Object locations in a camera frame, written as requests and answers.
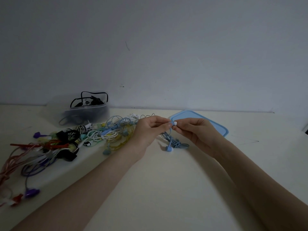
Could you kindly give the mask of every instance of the wall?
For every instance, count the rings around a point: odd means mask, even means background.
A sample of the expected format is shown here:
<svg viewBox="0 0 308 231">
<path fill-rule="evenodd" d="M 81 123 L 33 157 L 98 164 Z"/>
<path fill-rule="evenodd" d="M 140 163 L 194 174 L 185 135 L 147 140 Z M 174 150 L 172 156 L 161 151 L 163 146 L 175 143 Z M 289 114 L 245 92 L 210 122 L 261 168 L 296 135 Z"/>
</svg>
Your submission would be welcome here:
<svg viewBox="0 0 308 231">
<path fill-rule="evenodd" d="M 0 102 L 105 90 L 114 107 L 275 112 L 303 128 L 307 4 L 1 0 Z"/>
</svg>

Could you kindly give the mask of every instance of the transparent plastic box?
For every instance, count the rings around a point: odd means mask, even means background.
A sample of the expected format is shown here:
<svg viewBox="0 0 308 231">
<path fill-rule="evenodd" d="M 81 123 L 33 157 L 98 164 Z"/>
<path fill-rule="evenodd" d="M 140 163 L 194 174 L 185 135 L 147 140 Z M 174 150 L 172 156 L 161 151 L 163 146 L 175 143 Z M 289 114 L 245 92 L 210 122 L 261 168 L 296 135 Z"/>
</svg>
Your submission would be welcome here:
<svg viewBox="0 0 308 231">
<path fill-rule="evenodd" d="M 107 94 L 90 94 L 83 92 L 83 97 L 94 96 L 100 98 L 104 103 L 101 105 L 89 105 L 74 107 L 81 99 L 72 101 L 75 98 L 80 98 L 81 93 L 59 95 L 52 98 L 47 104 L 44 117 L 57 127 L 71 127 L 77 125 L 85 125 L 90 123 L 102 123 L 109 118 L 109 108 L 107 105 Z M 83 98 L 83 103 L 92 101 L 90 98 Z"/>
</svg>

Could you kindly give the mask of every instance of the hand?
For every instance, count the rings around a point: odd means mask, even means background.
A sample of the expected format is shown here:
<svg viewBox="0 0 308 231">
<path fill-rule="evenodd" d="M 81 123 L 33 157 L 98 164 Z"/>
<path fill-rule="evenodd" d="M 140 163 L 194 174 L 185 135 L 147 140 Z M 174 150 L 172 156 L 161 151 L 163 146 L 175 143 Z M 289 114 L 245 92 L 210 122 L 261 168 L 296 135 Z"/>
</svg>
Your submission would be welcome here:
<svg viewBox="0 0 308 231">
<path fill-rule="evenodd" d="M 211 157 L 215 157 L 221 147 L 228 142 L 206 119 L 185 118 L 176 121 L 177 126 L 173 126 L 172 129 L 191 140 Z"/>
<path fill-rule="evenodd" d="M 172 127 L 171 120 L 160 116 L 151 116 L 139 119 L 129 143 L 133 144 L 136 151 L 143 157 L 146 148 L 154 141 L 156 136 Z"/>
</svg>

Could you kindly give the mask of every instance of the blue tray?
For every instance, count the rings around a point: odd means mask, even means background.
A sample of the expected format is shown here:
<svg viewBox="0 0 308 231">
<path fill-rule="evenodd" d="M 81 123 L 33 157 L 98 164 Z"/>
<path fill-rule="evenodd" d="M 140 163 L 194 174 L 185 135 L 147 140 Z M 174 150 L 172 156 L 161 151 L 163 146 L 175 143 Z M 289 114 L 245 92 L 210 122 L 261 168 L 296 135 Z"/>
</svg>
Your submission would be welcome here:
<svg viewBox="0 0 308 231">
<path fill-rule="evenodd" d="M 224 126 L 194 112 L 194 111 L 191 111 L 191 110 L 184 110 L 184 111 L 181 111 L 179 113 L 176 113 L 174 115 L 172 115 L 170 117 L 171 121 L 176 121 L 178 119 L 184 119 L 184 118 L 204 118 L 206 120 L 209 120 L 210 123 L 215 127 L 215 129 L 222 135 L 222 136 L 226 136 L 229 131 L 227 128 L 225 128 Z"/>
</svg>

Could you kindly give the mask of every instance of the forearm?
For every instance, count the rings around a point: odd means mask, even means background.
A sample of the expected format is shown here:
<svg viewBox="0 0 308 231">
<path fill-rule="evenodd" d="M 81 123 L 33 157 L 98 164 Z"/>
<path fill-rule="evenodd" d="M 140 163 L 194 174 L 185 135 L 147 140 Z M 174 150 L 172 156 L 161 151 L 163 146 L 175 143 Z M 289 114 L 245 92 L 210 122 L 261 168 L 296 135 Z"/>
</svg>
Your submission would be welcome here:
<svg viewBox="0 0 308 231">
<path fill-rule="evenodd" d="M 269 230 L 308 230 L 308 206 L 284 189 L 230 142 L 215 159 Z"/>
<path fill-rule="evenodd" d="M 20 222 L 19 230 L 83 230 L 111 191 L 139 159 L 128 142 L 90 173 Z"/>
</svg>

